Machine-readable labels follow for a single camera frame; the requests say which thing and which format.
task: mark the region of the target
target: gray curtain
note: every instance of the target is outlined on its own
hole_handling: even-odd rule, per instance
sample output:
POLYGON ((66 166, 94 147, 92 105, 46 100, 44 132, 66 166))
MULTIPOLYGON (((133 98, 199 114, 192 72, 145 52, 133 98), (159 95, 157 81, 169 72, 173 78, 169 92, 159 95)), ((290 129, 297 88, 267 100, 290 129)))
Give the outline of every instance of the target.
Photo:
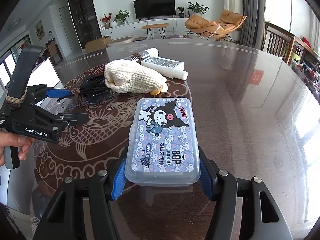
POLYGON ((264 27, 265 0, 243 0, 243 14, 247 19, 242 25, 240 44, 260 49, 264 27))

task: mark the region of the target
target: glass cabinet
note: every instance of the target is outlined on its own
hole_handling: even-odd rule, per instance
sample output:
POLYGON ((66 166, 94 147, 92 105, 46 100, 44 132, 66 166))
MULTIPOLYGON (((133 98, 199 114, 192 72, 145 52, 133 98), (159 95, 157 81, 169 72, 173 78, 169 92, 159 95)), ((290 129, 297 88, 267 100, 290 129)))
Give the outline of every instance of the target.
POLYGON ((68 0, 68 3, 80 45, 84 49, 87 42, 101 38, 93 0, 68 0))

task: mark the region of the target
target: dark wooden table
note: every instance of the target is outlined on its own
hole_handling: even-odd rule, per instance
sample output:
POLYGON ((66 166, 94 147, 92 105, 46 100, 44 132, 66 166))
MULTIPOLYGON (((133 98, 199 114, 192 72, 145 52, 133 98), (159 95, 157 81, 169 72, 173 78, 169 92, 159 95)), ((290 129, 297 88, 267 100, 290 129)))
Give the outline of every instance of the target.
MULTIPOLYGON (((161 57, 185 63, 187 81, 168 79, 168 92, 159 96, 190 98, 197 140, 208 159, 239 178, 260 176, 294 239, 305 237, 320 215, 320 106, 278 57, 220 41, 152 40, 98 51, 57 72, 65 87, 74 89, 84 75, 101 73, 99 65, 152 47, 161 57)), ((67 128, 59 144, 35 143, 40 194, 50 198, 65 177, 89 177, 108 168, 128 145, 135 105, 142 97, 151 96, 124 94, 83 108, 90 117, 87 124, 67 128)), ((47 108, 59 111, 54 100, 47 108)), ((238 199, 234 239, 241 206, 238 199)), ((112 209, 122 239, 204 239, 214 203, 199 182, 182 188, 127 182, 112 209)))

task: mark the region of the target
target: flower vase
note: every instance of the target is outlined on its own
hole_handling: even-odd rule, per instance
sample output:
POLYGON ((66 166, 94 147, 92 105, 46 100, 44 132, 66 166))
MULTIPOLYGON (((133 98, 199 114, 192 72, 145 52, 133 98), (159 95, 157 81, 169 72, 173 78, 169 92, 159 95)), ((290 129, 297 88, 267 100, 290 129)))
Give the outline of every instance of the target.
POLYGON ((112 21, 112 22, 110 22, 109 25, 110 25, 111 28, 113 28, 113 27, 116 27, 118 25, 118 22, 112 21))

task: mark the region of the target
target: orange lounge chair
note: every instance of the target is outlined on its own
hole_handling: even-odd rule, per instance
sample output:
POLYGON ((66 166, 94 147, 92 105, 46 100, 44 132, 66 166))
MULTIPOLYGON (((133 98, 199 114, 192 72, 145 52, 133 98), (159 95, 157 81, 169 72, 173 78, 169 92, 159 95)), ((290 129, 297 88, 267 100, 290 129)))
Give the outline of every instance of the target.
POLYGON ((210 39, 215 37, 220 39, 225 38, 227 35, 239 28, 245 19, 246 16, 242 14, 223 10, 220 19, 217 22, 209 22, 199 15, 194 14, 185 22, 184 25, 190 31, 187 35, 195 33, 200 38, 208 37, 208 39, 210 39))

